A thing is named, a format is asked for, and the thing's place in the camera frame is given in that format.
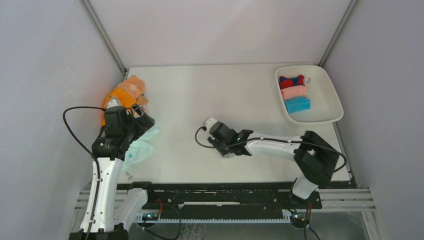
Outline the mint green towel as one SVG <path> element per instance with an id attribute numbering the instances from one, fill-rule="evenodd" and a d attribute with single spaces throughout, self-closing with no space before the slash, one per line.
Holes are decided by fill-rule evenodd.
<path id="1" fill-rule="evenodd" d="M 146 160 L 155 152 L 156 148 L 149 143 L 149 140 L 155 138 L 160 132 L 158 127 L 152 127 L 130 144 L 125 152 L 121 173 L 128 172 L 134 165 Z"/>

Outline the bright blue towel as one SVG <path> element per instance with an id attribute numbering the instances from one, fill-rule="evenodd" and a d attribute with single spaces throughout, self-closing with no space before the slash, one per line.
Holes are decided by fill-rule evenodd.
<path id="1" fill-rule="evenodd" d="M 294 97 L 284 101 L 285 108 L 288 114 L 293 114 L 311 107 L 311 101 L 306 96 Z"/>

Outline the white blue patterned towel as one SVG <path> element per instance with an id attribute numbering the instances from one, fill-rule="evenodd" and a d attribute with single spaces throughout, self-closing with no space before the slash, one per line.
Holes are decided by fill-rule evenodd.
<path id="1" fill-rule="evenodd" d="M 235 154 L 234 153 L 232 153 L 232 152 L 227 152 L 227 153 L 225 153 L 223 156 L 222 156 L 222 158 L 223 159 L 229 159 L 229 158 L 232 158 L 232 157 L 234 157 L 235 156 Z"/>

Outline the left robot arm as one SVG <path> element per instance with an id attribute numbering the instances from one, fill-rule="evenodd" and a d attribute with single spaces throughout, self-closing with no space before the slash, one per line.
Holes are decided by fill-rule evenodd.
<path id="1" fill-rule="evenodd" d="M 138 210 L 149 209 L 157 196 L 148 190 L 150 182 L 136 182 L 127 191 L 123 204 L 114 211 L 119 175 L 130 144 L 155 121 L 140 106 L 102 108 L 105 124 L 91 145 L 92 180 L 87 209 L 71 240 L 127 240 Z"/>

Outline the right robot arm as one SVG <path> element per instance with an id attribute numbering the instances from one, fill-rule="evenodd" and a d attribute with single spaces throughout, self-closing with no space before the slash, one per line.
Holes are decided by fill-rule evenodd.
<path id="1" fill-rule="evenodd" d="M 326 187 L 343 154 L 316 132 L 307 130 L 301 136 L 284 137 L 243 129 L 239 132 L 214 118 L 208 118 L 199 128 L 208 134 L 206 148 L 215 149 L 224 158 L 235 156 L 271 156 L 297 164 L 301 174 L 292 184 L 289 203 L 302 208 L 319 188 Z"/>

